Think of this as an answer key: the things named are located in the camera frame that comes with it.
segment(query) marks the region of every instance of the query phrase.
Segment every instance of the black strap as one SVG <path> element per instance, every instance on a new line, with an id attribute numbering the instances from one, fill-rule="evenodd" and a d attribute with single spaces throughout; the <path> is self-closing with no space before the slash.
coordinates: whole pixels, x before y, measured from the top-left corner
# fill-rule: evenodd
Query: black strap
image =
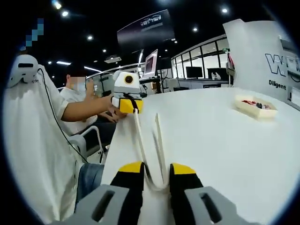
<path id="1" fill-rule="evenodd" d="M 134 109 L 137 109 L 137 112 L 139 113 L 139 108 L 137 107 L 137 104 L 136 104 L 136 102 L 135 102 L 135 99 L 134 99 L 132 96 L 130 96 L 128 93 L 127 93 L 127 94 L 124 93 L 123 96 L 126 97 L 126 98 L 129 98 L 129 100 L 131 101 L 131 104 L 132 104 L 133 108 L 134 108 Z"/>

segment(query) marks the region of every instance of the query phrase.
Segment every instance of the jeans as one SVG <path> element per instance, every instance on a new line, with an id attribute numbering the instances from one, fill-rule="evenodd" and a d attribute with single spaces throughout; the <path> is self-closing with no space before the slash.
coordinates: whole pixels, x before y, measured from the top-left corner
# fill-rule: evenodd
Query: jeans
<path id="1" fill-rule="evenodd" d="M 86 130 L 91 126 L 96 126 L 99 129 L 102 145 L 109 145 L 112 142 L 113 134 L 116 129 L 116 123 L 106 122 L 106 120 L 106 118 L 101 118 L 98 116 L 96 122 L 84 129 Z M 97 133 L 94 130 L 90 131 L 84 136 L 87 150 L 98 145 L 98 139 L 96 137 Z"/>
<path id="2" fill-rule="evenodd" d="M 79 172 L 75 211 L 80 200 L 98 188 L 101 184 L 104 165 L 84 164 Z"/>

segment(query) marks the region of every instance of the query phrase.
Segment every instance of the tray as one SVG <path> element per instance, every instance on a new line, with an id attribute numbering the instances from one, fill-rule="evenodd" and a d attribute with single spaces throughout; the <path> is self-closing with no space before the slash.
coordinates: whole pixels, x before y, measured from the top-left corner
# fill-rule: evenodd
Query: tray
<path id="1" fill-rule="evenodd" d="M 242 102 L 243 100 L 255 101 L 263 105 L 268 105 L 270 109 L 260 109 L 256 106 L 249 105 L 248 103 Z M 235 107 L 239 112 L 251 116 L 255 119 L 273 119 L 278 112 L 276 107 L 271 102 L 265 101 L 255 96 L 237 95 L 235 97 L 234 103 L 235 103 Z"/>

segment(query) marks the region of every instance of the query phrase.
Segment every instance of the ceiling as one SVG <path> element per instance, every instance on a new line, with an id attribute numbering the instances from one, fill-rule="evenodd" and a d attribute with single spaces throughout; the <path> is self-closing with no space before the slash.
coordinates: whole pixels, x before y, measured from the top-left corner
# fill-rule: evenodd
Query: ceiling
<path id="1" fill-rule="evenodd" d="M 145 49 L 142 61 L 154 48 L 158 48 L 161 57 L 172 57 L 202 41 L 222 35 L 222 24 L 237 18 L 246 22 L 271 20 L 260 3 L 254 1 L 60 0 L 59 3 L 62 6 L 59 10 L 51 2 L 42 6 L 44 35 L 38 36 L 29 50 L 46 67 L 49 76 L 54 76 L 52 80 L 57 87 L 63 86 L 66 77 L 66 66 L 56 64 L 57 61 L 80 60 L 85 66 L 101 71 L 137 63 L 139 52 L 124 54 L 118 45 L 117 31 L 157 11 L 169 10 L 178 42 L 168 40 Z M 222 13 L 223 8 L 228 9 L 226 14 Z M 65 10 L 69 13 L 63 17 L 61 14 Z M 93 39 L 88 40 L 88 35 L 92 35 Z M 112 55 L 120 56 L 122 61 L 118 64 L 105 63 Z"/>

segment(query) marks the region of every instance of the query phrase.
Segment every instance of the white table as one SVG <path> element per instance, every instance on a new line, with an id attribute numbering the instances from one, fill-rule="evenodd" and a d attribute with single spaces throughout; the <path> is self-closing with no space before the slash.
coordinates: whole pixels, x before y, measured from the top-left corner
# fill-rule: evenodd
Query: white table
<path id="1" fill-rule="evenodd" d="M 278 109 L 273 122 L 258 122 L 233 109 L 236 94 L 254 95 Z M 274 98 L 238 88 L 185 90 L 144 99 L 140 115 L 146 156 L 156 183 L 162 183 L 152 131 L 159 113 L 166 164 L 195 169 L 203 185 L 234 202 L 249 222 L 268 224 L 285 209 L 300 174 L 300 112 Z M 133 115 L 117 125 L 103 184 L 118 169 L 139 161 Z M 168 195 L 144 185 L 139 224 L 173 224 Z"/>

